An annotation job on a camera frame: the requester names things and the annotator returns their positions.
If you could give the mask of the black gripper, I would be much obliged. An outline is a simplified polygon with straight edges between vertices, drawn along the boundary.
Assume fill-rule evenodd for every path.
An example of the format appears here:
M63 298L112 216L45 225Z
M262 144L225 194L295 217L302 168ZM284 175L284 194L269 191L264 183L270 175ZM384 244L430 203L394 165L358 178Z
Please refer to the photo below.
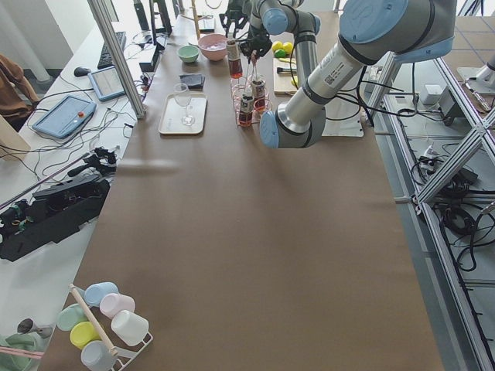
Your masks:
M244 12L244 0L229 0L227 10L219 14L220 24L225 36L237 36L248 23L248 15Z
M250 36L240 41L239 48L247 58L261 58L271 50L271 40L268 34Z

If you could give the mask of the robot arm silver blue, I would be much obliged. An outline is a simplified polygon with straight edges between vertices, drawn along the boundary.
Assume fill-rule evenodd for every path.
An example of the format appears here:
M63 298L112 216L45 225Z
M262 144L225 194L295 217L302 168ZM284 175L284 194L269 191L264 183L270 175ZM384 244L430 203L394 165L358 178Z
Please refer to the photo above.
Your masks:
M298 9L297 1L243 1L252 33L295 37L299 88L274 111L263 113L260 138L269 148L306 148L326 125L325 106L364 66L388 52L401 63L447 54L454 38L454 1L348 1L336 45L316 59L321 20Z

